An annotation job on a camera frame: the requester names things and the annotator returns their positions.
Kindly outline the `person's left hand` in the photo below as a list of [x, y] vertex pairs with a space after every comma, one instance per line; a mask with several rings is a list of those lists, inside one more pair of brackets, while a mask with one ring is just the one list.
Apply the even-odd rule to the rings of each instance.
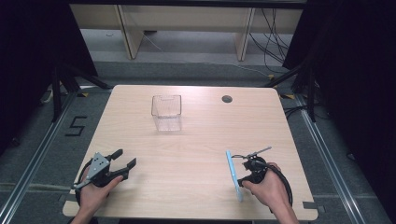
[[105, 202], [109, 192], [113, 190], [122, 179], [123, 177], [121, 175], [117, 176], [102, 188], [96, 187], [94, 184], [85, 186], [80, 192], [80, 208], [78, 214], [85, 217], [92, 217]]

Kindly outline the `light blue board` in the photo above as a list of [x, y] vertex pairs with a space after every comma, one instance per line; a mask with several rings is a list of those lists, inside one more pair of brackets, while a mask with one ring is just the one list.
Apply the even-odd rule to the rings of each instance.
[[228, 166], [229, 166], [229, 170], [231, 173], [231, 178], [234, 184], [234, 188], [235, 188], [235, 193], [236, 193], [236, 198], [238, 200], [238, 202], [242, 202], [243, 201], [243, 194], [240, 190], [238, 181], [237, 181], [237, 176], [236, 176], [236, 171], [234, 169], [234, 165], [233, 165], [233, 158], [232, 158], [232, 154], [230, 150], [226, 150], [226, 158], [227, 158], [227, 162], [228, 162]]

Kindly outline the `person's right hand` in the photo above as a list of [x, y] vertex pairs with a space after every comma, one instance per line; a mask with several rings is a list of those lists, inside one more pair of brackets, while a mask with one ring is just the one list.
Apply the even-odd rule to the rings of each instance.
[[243, 187], [248, 189], [262, 204], [268, 206], [274, 213], [286, 211], [290, 208], [289, 198], [284, 184], [280, 177], [273, 171], [279, 171], [276, 163], [270, 162], [270, 169], [266, 172], [261, 183], [254, 184], [250, 181], [243, 181]]

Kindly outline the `grey metal floor rail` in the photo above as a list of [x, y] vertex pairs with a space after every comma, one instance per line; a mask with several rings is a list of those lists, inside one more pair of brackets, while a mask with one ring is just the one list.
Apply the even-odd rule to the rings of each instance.
[[0, 224], [9, 224], [77, 95], [61, 98], [61, 112], [54, 118], [52, 104], [39, 107], [20, 135], [21, 142], [0, 157]]
[[329, 173], [329, 176], [334, 184], [334, 187], [337, 191], [338, 196], [346, 209], [346, 213], [348, 214], [352, 224], [367, 224], [366, 219], [362, 215], [362, 211], [358, 206], [357, 201], [350, 188], [347, 185], [347, 182], [343, 178], [338, 166], [332, 154], [325, 143], [324, 138], [322, 137], [321, 132], [318, 129], [318, 125], [312, 120], [311, 116], [308, 114], [307, 110], [304, 109], [302, 111], [302, 117], [304, 119], [305, 125], [307, 126], [308, 131], [310, 132], [315, 145], [318, 149], [318, 153], [323, 160], [323, 163]]

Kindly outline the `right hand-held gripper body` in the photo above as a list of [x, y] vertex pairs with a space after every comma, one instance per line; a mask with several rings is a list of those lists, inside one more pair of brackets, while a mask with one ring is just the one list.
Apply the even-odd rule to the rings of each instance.
[[264, 151], [265, 149], [262, 149], [260, 151], [248, 154], [247, 156], [249, 157], [249, 160], [246, 160], [243, 163], [245, 169], [250, 171], [249, 175], [252, 176], [252, 183], [254, 184], [259, 184], [264, 180], [266, 171], [268, 169], [266, 160], [259, 156], [259, 154]]

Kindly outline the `black tape floor mark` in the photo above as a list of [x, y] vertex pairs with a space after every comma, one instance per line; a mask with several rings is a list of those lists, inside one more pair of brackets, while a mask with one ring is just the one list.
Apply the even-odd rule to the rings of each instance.
[[74, 116], [72, 122], [69, 125], [69, 128], [72, 130], [72, 132], [66, 133], [65, 136], [67, 136], [67, 137], [81, 136], [82, 132], [85, 129], [85, 126], [80, 124], [79, 122], [86, 118], [87, 118], [87, 116]]

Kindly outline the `black curtain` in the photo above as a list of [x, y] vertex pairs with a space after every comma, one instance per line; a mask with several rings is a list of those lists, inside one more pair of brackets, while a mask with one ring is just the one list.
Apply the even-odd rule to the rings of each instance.
[[0, 155], [27, 122], [59, 69], [97, 75], [64, 0], [0, 0]]
[[306, 0], [285, 67], [300, 64], [327, 22], [313, 70], [326, 106], [396, 223], [396, 0]]

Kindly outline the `black metal stand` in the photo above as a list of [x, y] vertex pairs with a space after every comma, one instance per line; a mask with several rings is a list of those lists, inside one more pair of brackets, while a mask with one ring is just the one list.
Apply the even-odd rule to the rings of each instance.
[[63, 112], [61, 100], [61, 86], [64, 86], [68, 92], [77, 93], [81, 90], [76, 77], [82, 77], [94, 86], [104, 90], [111, 90], [112, 86], [101, 81], [97, 75], [91, 75], [81, 69], [67, 63], [56, 63], [51, 72], [51, 87], [53, 99], [53, 119], [56, 121]]
[[263, 85], [263, 87], [273, 88], [277, 84], [280, 84], [291, 77], [295, 77], [291, 86], [291, 90], [294, 93], [301, 93], [303, 90], [307, 90], [307, 114], [308, 117], [311, 118], [311, 121], [315, 122], [315, 73], [310, 63], [300, 63], [296, 67], [289, 70], [289, 72]]

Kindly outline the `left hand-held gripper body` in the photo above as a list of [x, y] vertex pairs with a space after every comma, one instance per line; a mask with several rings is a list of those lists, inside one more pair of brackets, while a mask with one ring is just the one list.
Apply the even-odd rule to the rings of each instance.
[[95, 152], [93, 157], [87, 163], [89, 170], [85, 179], [73, 185], [74, 190], [81, 190], [90, 183], [96, 187], [102, 188], [117, 176], [122, 176], [123, 180], [128, 178], [129, 172], [123, 172], [121, 169], [111, 172], [109, 170], [111, 161], [106, 159], [99, 152]]

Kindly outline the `clear plastic container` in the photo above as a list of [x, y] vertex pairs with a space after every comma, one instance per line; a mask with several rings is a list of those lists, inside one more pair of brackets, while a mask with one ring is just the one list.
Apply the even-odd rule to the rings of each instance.
[[151, 102], [151, 116], [159, 132], [181, 130], [181, 96], [154, 95]]

